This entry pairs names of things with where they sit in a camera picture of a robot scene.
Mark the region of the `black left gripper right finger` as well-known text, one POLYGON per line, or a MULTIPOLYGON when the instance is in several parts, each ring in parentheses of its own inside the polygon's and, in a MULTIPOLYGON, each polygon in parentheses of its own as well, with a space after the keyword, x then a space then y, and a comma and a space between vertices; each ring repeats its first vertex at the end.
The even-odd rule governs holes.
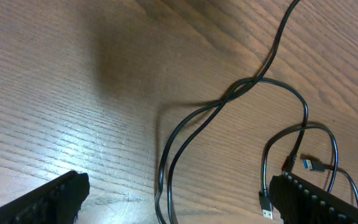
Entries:
POLYGON ((294 175, 270 181, 268 196, 288 224, 358 224, 358 208, 294 175))

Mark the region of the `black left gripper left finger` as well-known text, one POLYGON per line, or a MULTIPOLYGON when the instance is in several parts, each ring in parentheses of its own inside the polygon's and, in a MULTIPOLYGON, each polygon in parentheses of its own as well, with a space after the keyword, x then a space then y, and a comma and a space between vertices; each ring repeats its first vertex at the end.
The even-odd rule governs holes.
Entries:
POLYGON ((74 224, 90 193, 87 173, 69 171, 0 207, 0 223, 74 224))

